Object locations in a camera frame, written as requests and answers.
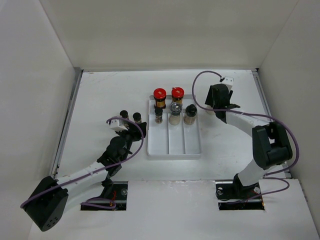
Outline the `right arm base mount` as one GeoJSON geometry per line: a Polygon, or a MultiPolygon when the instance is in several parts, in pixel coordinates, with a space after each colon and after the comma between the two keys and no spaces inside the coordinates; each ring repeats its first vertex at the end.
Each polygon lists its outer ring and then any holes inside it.
{"type": "Polygon", "coordinates": [[[261,196],[253,198],[261,193],[259,183],[247,186],[239,191],[235,190],[232,182],[217,182],[215,186],[215,195],[220,211],[263,211],[265,209],[261,196]]]}

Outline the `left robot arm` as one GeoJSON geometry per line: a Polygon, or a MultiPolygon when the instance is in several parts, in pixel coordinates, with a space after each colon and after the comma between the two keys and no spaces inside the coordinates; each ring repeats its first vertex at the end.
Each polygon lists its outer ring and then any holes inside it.
{"type": "Polygon", "coordinates": [[[112,195],[112,180],[122,164],[137,155],[131,152],[134,142],[143,143],[147,123],[114,116],[106,121],[116,133],[103,154],[91,165],[60,178],[44,177],[21,209],[32,219],[40,231],[53,228],[73,205],[90,206],[88,193],[95,192],[93,200],[108,199],[112,195]]]}

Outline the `black-top white salt grinder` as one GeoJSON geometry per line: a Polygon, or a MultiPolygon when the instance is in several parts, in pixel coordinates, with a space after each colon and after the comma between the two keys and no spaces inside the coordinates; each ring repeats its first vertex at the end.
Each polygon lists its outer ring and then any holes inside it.
{"type": "Polygon", "coordinates": [[[213,108],[210,106],[210,105],[206,105],[206,113],[208,115],[211,115],[211,116],[214,116],[215,115],[215,112],[213,111],[213,108]]]}

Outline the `red-label black-cap spice bottle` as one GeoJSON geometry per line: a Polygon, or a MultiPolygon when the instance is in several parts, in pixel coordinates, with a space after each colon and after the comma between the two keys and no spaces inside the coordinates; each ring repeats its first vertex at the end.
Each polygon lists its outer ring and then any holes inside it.
{"type": "Polygon", "coordinates": [[[155,122],[161,124],[163,122],[163,109],[156,107],[154,110],[155,113],[155,122]]]}

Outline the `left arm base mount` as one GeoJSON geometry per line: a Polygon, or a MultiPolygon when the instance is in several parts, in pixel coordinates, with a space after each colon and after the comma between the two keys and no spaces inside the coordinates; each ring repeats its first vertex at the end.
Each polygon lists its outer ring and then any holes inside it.
{"type": "Polygon", "coordinates": [[[103,185],[99,196],[92,197],[80,205],[81,211],[126,211],[128,187],[127,181],[115,181],[103,185]]]}

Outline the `clear-lid salt grinder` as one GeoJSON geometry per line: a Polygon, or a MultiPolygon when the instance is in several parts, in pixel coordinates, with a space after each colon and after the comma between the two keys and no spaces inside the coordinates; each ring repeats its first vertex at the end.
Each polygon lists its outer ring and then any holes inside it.
{"type": "Polygon", "coordinates": [[[181,121],[182,105],[178,102],[172,102],[169,106],[169,110],[169,123],[174,126],[178,125],[181,121]]]}

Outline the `red-lid sauce jar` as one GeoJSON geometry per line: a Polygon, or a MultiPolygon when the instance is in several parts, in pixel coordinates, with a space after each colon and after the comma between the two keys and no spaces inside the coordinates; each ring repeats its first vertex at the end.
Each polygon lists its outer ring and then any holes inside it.
{"type": "Polygon", "coordinates": [[[153,91],[153,98],[154,98],[154,107],[155,108],[160,108],[160,109],[165,109],[166,108],[166,97],[167,97],[167,92],[163,88],[156,88],[153,91]]]}
{"type": "Polygon", "coordinates": [[[172,98],[172,102],[174,103],[178,103],[182,105],[184,95],[185,95],[185,91],[181,87],[173,87],[171,90],[171,98],[172,98]]]}

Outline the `black-label spice bottle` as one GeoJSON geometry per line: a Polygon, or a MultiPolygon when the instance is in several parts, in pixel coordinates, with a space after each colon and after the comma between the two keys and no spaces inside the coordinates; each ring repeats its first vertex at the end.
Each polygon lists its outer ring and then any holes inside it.
{"type": "Polygon", "coordinates": [[[119,115],[124,119],[129,119],[129,114],[126,110],[122,110],[119,115]]]}
{"type": "Polygon", "coordinates": [[[135,112],[133,115],[133,120],[136,124],[141,124],[142,123],[142,116],[139,112],[135,112]]]}

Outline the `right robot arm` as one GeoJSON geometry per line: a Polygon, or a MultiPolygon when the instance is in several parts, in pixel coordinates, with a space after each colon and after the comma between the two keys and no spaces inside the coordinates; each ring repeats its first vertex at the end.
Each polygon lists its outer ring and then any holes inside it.
{"type": "Polygon", "coordinates": [[[268,171],[290,160],[293,151],[283,125],[235,110],[239,106],[230,103],[232,93],[225,84],[212,85],[205,104],[212,107],[215,116],[222,122],[238,128],[252,139],[253,159],[227,187],[229,193],[243,198],[268,171]]]}

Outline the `black-top brown spice grinder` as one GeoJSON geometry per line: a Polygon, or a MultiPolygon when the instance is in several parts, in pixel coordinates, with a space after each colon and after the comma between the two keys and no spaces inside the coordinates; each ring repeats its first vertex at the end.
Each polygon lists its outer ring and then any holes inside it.
{"type": "Polygon", "coordinates": [[[185,109],[185,114],[183,117],[183,121],[186,125],[192,125],[197,117],[197,107],[194,104],[190,104],[185,109]]]}

